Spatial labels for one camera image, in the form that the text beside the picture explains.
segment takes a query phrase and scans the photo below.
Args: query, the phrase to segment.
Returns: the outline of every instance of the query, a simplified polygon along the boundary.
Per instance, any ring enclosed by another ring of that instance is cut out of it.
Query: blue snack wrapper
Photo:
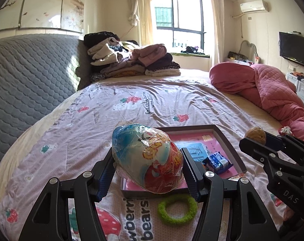
[[[224,156],[220,154],[220,152],[215,152],[209,155],[205,160],[202,162],[208,170],[216,174],[222,174],[226,172],[229,168],[233,166]]]

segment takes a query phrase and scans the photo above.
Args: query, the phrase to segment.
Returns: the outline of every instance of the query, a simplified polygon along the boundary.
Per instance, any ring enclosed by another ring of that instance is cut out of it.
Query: curtain
[[[136,14],[138,7],[138,0],[130,0],[131,3],[131,16],[129,17],[129,22],[131,22],[131,26],[137,26],[139,18]]]
[[[223,49],[225,45],[225,24],[224,24],[224,0],[210,0],[213,15],[213,41],[210,57],[212,66],[223,62]]]
[[[138,16],[139,16],[139,44],[140,46],[153,44],[153,29],[155,23],[155,12],[152,0],[138,0]]]

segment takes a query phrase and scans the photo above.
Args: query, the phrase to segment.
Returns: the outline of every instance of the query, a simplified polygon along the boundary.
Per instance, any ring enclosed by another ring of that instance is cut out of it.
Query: gray quilted mattress pad
[[[89,85],[90,59],[77,36],[0,39],[0,161],[16,139]]]

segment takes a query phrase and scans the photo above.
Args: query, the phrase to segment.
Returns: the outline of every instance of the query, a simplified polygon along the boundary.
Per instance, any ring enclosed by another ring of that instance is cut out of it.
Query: air conditioner
[[[242,3],[240,9],[243,13],[269,12],[268,4],[264,0]]]

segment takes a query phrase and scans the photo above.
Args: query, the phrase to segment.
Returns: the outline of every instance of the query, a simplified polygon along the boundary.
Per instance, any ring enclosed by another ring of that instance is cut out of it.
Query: plastic bag
[[[183,155],[159,129],[121,121],[112,136],[118,175],[158,194],[177,188],[182,179]]]

